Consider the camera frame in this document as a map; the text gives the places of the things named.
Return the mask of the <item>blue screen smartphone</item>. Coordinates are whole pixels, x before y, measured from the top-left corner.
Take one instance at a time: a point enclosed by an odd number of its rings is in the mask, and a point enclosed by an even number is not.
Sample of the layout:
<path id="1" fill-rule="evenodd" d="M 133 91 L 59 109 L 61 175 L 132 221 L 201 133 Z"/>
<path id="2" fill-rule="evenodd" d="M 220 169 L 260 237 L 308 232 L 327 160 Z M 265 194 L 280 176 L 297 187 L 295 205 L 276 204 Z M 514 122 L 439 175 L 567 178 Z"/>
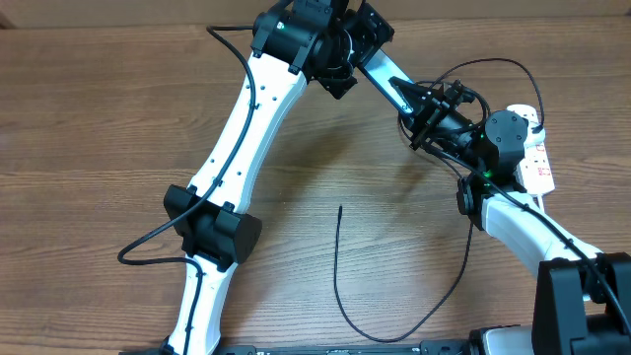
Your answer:
<path id="1" fill-rule="evenodd" d="M 413 81 L 383 50 L 379 49 L 368 62 L 360 65 L 359 69 L 400 113 L 410 114 L 413 111 L 403 95 L 390 83 L 390 79 L 397 78 L 410 84 L 413 84 Z"/>

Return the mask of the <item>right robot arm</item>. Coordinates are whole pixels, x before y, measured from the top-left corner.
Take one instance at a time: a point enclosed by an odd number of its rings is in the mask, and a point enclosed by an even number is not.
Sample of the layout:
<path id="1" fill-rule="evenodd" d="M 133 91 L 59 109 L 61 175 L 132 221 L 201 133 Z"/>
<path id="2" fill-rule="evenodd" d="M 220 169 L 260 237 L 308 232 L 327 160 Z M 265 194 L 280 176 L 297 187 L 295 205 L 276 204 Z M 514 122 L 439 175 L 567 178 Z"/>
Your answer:
<path id="1" fill-rule="evenodd" d="M 483 353 L 508 345 L 513 353 L 627 354 L 630 351 L 630 256 L 604 253 L 562 228 L 537 205 L 520 167 L 542 141 L 539 122 L 513 110 L 486 110 L 474 123 L 458 112 L 476 94 L 455 81 L 434 89 L 397 77 L 401 125 L 412 149 L 469 170 L 458 182 L 458 209 L 502 242 L 533 273 L 530 331 L 510 340 L 483 338 Z"/>

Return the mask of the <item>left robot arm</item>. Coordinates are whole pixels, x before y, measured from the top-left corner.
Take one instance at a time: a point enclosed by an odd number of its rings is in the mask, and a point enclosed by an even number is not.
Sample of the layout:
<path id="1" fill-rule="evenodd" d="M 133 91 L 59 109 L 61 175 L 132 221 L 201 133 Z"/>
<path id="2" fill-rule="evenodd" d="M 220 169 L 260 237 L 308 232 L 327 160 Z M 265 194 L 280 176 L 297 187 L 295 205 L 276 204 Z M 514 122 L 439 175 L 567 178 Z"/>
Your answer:
<path id="1" fill-rule="evenodd" d="M 251 255 L 262 231 L 248 214 L 253 187 L 282 121 L 319 82 L 341 99 L 357 82 L 392 27 L 368 3 L 280 1 L 249 26 L 251 55 L 226 125 L 186 187 L 169 187 L 164 205 L 182 238 L 185 286 L 174 331 L 161 354 L 211 354 L 236 268 Z"/>

